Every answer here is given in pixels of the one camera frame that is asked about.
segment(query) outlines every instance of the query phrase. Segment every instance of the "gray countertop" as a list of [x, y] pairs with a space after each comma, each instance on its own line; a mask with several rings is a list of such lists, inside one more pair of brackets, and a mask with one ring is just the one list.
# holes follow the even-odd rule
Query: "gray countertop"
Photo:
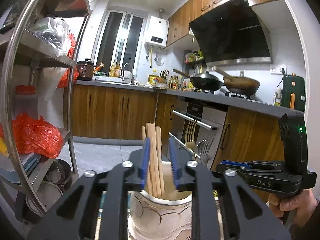
[[131, 89], [131, 90], [139, 90], [139, 91], [146, 91], [146, 92], [155, 92], [155, 93], [163, 93], [168, 95], [175, 95], [178, 97], [184, 98], [192, 98], [195, 100], [201, 100], [206, 102], [213, 102], [221, 105], [227, 106], [234, 106], [238, 108], [248, 109], [251, 111], [268, 114], [275, 117], [282, 117], [284, 114], [287, 113], [296, 113], [300, 111], [292, 110], [286, 107], [281, 106], [274, 106], [271, 104], [242, 99], [242, 98], [232, 98], [226, 96], [219, 96], [213, 94], [205, 94], [205, 93], [198, 93], [198, 92], [190, 92], [190, 91], [181, 91], [181, 90], [160, 90], [160, 89], [152, 89], [152, 88], [145, 88], [145, 87], [138, 87], [138, 86], [131, 86], [125, 84], [117, 84], [117, 83], [107, 83], [107, 82], [98, 82], [98, 81], [76, 81], [75, 84], [78, 85], [90, 85], [90, 86], [100, 86], [100, 87], [111, 87], [111, 88], [121, 88], [121, 89]]

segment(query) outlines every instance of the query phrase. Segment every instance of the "frying pan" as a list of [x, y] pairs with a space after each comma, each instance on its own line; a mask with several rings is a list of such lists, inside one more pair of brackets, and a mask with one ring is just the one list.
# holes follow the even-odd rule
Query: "frying pan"
[[192, 77], [175, 68], [173, 69], [173, 72], [190, 78], [190, 81], [193, 84], [193, 86], [198, 89], [216, 91], [219, 90], [223, 85], [219, 78], [217, 78], [215, 75], [209, 74], [209, 71], [206, 71], [205, 73], [196, 74]]
[[231, 76], [223, 70], [217, 68], [216, 66], [212, 69], [215, 72], [223, 75], [224, 84], [231, 93], [252, 96], [257, 92], [260, 86], [259, 81], [252, 78], [244, 77], [243, 70], [240, 72], [240, 76]]

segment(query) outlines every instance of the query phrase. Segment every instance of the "window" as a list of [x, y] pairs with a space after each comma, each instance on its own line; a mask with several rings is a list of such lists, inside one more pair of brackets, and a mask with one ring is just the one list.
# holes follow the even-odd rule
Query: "window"
[[122, 67], [129, 62], [134, 67], [143, 21], [143, 17], [126, 12], [109, 12], [96, 60], [105, 65], [101, 71], [108, 73], [112, 63]]

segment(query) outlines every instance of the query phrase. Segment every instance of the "tile floor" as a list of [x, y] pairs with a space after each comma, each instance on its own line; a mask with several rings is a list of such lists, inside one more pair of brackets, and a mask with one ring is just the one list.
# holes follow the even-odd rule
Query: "tile floor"
[[[87, 170], [97, 173], [111, 170], [117, 164], [128, 160], [132, 151], [141, 149], [142, 146], [118, 146], [74, 143], [76, 162], [79, 176]], [[65, 160], [71, 166], [68, 143], [61, 150], [59, 159]]]

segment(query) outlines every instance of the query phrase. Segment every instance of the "metal screw head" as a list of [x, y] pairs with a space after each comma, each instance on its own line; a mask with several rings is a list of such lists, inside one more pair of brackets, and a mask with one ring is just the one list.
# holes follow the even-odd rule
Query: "metal screw head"
[[87, 177], [87, 178], [92, 178], [94, 175], [96, 175], [96, 172], [95, 171], [86, 171], [84, 173], [84, 175]]
[[131, 168], [133, 166], [133, 163], [130, 161], [125, 161], [122, 163], [122, 166], [125, 168]]
[[226, 170], [224, 174], [226, 174], [228, 177], [234, 177], [237, 174], [237, 172], [234, 170]]
[[188, 162], [187, 162], [187, 165], [188, 165], [189, 167], [196, 167], [196, 166], [198, 166], [198, 163], [197, 163], [196, 161], [188, 161]]

